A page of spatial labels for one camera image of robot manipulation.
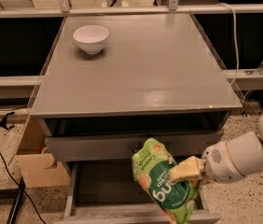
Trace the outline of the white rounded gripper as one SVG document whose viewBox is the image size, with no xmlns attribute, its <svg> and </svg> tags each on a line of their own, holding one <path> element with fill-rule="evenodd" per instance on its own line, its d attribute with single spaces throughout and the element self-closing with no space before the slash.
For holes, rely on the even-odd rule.
<svg viewBox="0 0 263 224">
<path fill-rule="evenodd" d="M 209 179 L 202 179 L 205 172 Z M 242 180 L 242 174 L 236 169 L 226 142 L 219 142 L 207 147 L 201 159 L 191 156 L 169 171 L 172 182 L 190 180 L 194 188 L 217 183 L 234 183 Z"/>
</svg>

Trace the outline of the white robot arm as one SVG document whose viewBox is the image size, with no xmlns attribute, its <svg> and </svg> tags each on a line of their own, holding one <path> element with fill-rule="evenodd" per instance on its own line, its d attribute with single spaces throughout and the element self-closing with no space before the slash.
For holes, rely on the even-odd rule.
<svg viewBox="0 0 263 224">
<path fill-rule="evenodd" d="M 232 140 L 207 147 L 201 158 L 191 156 L 169 171 L 173 183 L 202 180 L 204 183 L 234 183 L 263 172 L 263 115 L 257 133 L 249 132 Z"/>
</svg>

